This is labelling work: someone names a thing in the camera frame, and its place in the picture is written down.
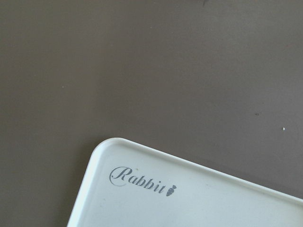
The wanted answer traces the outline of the cream rabbit serving tray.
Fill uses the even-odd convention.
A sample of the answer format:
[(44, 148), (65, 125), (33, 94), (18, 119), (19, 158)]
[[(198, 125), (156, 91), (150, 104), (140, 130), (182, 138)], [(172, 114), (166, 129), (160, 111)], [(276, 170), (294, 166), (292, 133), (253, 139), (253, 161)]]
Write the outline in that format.
[(93, 150), (70, 227), (300, 227), (299, 198), (144, 145)]

